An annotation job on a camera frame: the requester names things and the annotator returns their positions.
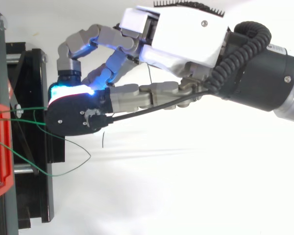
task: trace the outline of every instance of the metal rod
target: metal rod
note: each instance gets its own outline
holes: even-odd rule
[[[33,169],[30,164],[15,164],[14,174],[30,174],[33,173]]]
[[[21,54],[7,54],[6,63],[8,65],[17,64],[20,60]]]

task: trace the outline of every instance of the black metal stand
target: black metal stand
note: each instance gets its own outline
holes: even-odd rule
[[[48,87],[46,56],[40,49],[26,51],[25,43],[7,43],[8,77],[15,98],[10,99],[11,108],[47,107]],[[22,119],[33,120],[33,111],[26,111]],[[36,119],[44,122],[42,110],[36,111]],[[13,123],[14,150],[25,156],[39,168],[52,174],[51,163],[64,162],[64,141],[39,130],[35,124]],[[14,164],[25,162],[14,157]],[[41,217],[50,222],[54,217],[52,178],[32,168],[33,173],[16,174],[16,193],[19,228],[30,228],[30,218]]]

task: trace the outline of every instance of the black wire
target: black wire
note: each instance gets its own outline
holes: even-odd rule
[[[102,134],[102,148],[103,148],[103,138],[104,138],[104,133],[106,133],[105,131]]]
[[[194,98],[197,98],[199,96],[203,96],[203,95],[207,95],[207,94],[210,94],[210,91],[204,91],[204,92],[198,92],[198,93],[194,93],[194,94],[189,94],[187,96],[181,97],[179,99],[175,99],[175,100],[170,101],[168,103],[161,104],[161,105],[149,108],[149,109],[145,109],[145,110],[137,111],[137,112],[134,112],[134,113],[114,117],[114,118],[112,118],[112,120],[113,121],[120,121],[120,120],[137,117],[137,116],[144,115],[144,114],[149,114],[151,112],[155,112],[155,111],[158,111],[158,110],[161,110],[161,109],[165,109],[165,108],[168,108],[170,106],[177,105],[177,104],[179,104],[181,102],[184,102],[186,100],[194,99]]]
[[[150,73],[150,67],[149,67],[149,64],[147,64],[147,67],[148,67],[148,72],[149,72],[150,83],[152,83],[152,79],[151,79],[151,73]]]

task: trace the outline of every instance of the coiled black cable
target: coiled black cable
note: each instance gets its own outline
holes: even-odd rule
[[[264,51],[271,41],[270,31],[257,22],[242,22],[236,25],[234,32],[246,35],[251,40],[227,55],[213,68],[204,82],[204,87],[212,94],[218,93],[236,70],[241,69],[248,61]]]

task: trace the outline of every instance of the black cable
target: black cable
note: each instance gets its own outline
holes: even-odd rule
[[[207,95],[207,94],[210,94],[210,92],[209,91],[204,91],[204,92],[198,92],[198,93],[194,93],[194,94],[189,94],[187,96],[181,97],[179,99],[175,99],[175,100],[170,101],[168,103],[161,104],[161,105],[149,108],[149,109],[145,109],[145,110],[137,111],[137,112],[134,112],[134,113],[114,117],[114,118],[112,118],[112,120],[113,121],[120,121],[120,120],[137,117],[137,116],[144,115],[144,114],[149,114],[151,112],[155,112],[155,111],[158,111],[158,110],[161,110],[161,109],[165,109],[165,108],[168,108],[170,106],[177,105],[177,104],[179,104],[181,102],[184,102],[186,100],[194,99],[194,98],[197,98],[199,96],[203,96],[203,95]]]
[[[213,68],[211,75],[204,82],[204,87],[213,94],[219,92],[235,71],[243,68],[248,61],[264,51],[271,40],[270,31],[257,22],[242,22],[235,27],[234,32],[246,35],[251,39],[223,58],[219,65]]]

